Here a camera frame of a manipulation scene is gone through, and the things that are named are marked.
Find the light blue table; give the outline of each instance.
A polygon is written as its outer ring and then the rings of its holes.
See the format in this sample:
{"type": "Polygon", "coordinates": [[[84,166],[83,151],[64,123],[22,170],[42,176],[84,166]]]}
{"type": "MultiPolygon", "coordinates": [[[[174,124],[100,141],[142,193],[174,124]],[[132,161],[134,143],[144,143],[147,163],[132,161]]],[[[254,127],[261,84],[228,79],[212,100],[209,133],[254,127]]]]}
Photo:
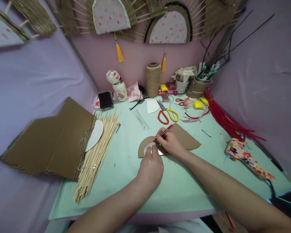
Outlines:
{"type": "MultiPolygon", "coordinates": [[[[171,108],[178,112],[180,119],[185,119],[182,107],[174,103],[171,108]]],[[[90,195],[85,197],[80,205],[77,205],[72,200],[76,183],[71,184],[70,181],[63,180],[49,219],[81,215],[122,189],[136,177],[141,162],[137,155],[141,141],[148,136],[154,136],[165,125],[158,121],[158,111],[151,114],[147,113],[146,102],[144,102],[133,109],[133,111],[138,110],[150,127],[149,130],[144,131],[133,112],[129,110],[134,105],[135,102],[117,102],[114,104],[117,111],[122,112],[120,119],[122,125],[112,138],[90,195]]],[[[188,110],[188,114],[193,117],[200,116],[202,112],[203,110],[188,110]]],[[[202,144],[198,149],[192,151],[194,154],[233,176],[262,198],[268,199],[271,197],[270,188],[266,182],[256,177],[240,161],[226,159],[224,150],[230,136],[217,124],[211,114],[204,116],[201,122],[183,123],[179,121],[178,124],[202,144]]],[[[248,145],[245,149],[267,172],[276,177],[276,180],[273,180],[273,185],[277,196],[291,191],[291,183],[286,177],[252,141],[248,140],[247,142],[248,145]]],[[[164,163],[162,182],[138,212],[157,214],[203,210],[204,215],[211,214],[217,206],[192,172],[174,156],[163,156],[162,159],[164,163]]]]}

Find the small bottle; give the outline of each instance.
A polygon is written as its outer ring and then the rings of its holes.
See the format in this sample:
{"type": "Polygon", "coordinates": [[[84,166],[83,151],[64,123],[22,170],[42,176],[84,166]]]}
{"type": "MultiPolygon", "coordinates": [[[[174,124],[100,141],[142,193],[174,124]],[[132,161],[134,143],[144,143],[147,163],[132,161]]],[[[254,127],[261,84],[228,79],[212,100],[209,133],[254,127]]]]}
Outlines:
{"type": "Polygon", "coordinates": [[[118,72],[115,70],[109,70],[106,76],[108,82],[112,84],[116,98],[119,101],[126,101],[128,99],[126,86],[118,72]]]}

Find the scissors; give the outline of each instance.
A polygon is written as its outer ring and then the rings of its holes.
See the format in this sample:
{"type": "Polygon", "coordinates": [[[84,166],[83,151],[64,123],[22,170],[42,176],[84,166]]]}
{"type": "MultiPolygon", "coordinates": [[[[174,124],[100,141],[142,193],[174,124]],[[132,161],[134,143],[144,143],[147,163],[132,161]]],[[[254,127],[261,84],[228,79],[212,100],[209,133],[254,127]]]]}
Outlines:
{"type": "Polygon", "coordinates": [[[179,115],[178,115],[178,113],[176,113],[175,111],[171,110],[170,108],[165,108],[164,105],[163,105],[163,103],[162,103],[160,100],[157,101],[157,102],[158,102],[159,106],[160,106],[161,109],[162,109],[162,110],[160,110],[160,112],[159,112],[159,114],[158,114],[158,117],[157,117],[158,120],[160,121],[160,123],[163,123],[164,125],[168,125],[168,124],[169,124],[169,119],[168,119],[167,116],[164,114],[164,111],[165,111],[165,110],[168,112],[169,117],[171,118],[171,120],[172,120],[173,122],[177,122],[177,121],[179,121],[179,115]],[[176,116],[177,116],[177,120],[175,120],[175,119],[172,117],[172,115],[171,115],[170,112],[173,112],[174,114],[176,114],[176,116]],[[161,121],[161,119],[159,118],[159,116],[161,115],[161,113],[164,115],[164,117],[165,117],[165,119],[167,120],[167,122],[163,122],[163,121],[161,121]]]}
{"type": "Polygon", "coordinates": [[[177,98],[175,101],[176,101],[176,102],[180,102],[180,101],[182,101],[182,102],[179,103],[178,105],[180,105],[180,106],[183,106],[183,105],[184,105],[184,100],[183,100],[183,99],[179,99],[179,98],[177,98]]]}

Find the yellow object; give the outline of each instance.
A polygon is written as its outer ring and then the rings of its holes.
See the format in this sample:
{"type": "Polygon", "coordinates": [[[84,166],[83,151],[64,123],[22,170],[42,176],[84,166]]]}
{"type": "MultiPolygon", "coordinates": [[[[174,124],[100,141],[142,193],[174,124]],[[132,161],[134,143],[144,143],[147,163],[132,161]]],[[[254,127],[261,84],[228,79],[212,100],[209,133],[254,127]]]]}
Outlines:
{"type": "Polygon", "coordinates": [[[166,48],[167,48],[167,45],[165,47],[165,55],[163,58],[162,72],[165,72],[165,69],[166,69],[166,48]]]}
{"type": "Polygon", "coordinates": [[[205,97],[200,97],[200,101],[202,101],[205,105],[208,105],[208,100],[205,97]]]}
{"type": "Polygon", "coordinates": [[[173,122],[177,122],[177,121],[179,121],[179,115],[178,115],[177,112],[175,112],[174,110],[171,110],[170,108],[167,108],[166,110],[167,110],[167,112],[168,112],[168,114],[169,114],[169,117],[171,118],[171,120],[172,120],[173,122]],[[174,114],[176,114],[176,116],[177,116],[177,120],[175,120],[174,118],[172,118],[171,112],[174,113],[174,114]]]}
{"type": "Polygon", "coordinates": [[[168,88],[165,84],[160,85],[161,91],[168,91],[168,88]]]}
{"type": "Polygon", "coordinates": [[[124,57],[123,57],[123,54],[122,54],[122,52],[121,52],[120,46],[119,46],[119,44],[117,43],[117,38],[116,38],[116,36],[115,36],[115,32],[114,32],[114,38],[115,38],[115,41],[116,41],[117,56],[119,57],[119,62],[122,62],[122,61],[124,61],[124,57]]]}
{"type": "Polygon", "coordinates": [[[202,105],[200,101],[194,101],[193,106],[195,109],[204,109],[204,106],[202,105]]]}

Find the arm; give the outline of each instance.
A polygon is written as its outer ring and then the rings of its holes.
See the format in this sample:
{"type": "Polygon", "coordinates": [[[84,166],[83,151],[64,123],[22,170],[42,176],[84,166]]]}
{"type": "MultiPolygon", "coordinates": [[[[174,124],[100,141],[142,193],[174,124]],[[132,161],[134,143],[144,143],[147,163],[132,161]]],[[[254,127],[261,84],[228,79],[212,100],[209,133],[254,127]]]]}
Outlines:
{"type": "Polygon", "coordinates": [[[137,177],[123,189],[83,214],[69,229],[73,232],[115,232],[151,196],[160,184],[164,165],[156,147],[148,147],[137,177]]]}
{"type": "Polygon", "coordinates": [[[222,170],[186,150],[175,135],[165,134],[158,142],[186,164],[203,184],[208,193],[249,231],[291,232],[291,219],[266,200],[242,185],[222,170]]]}

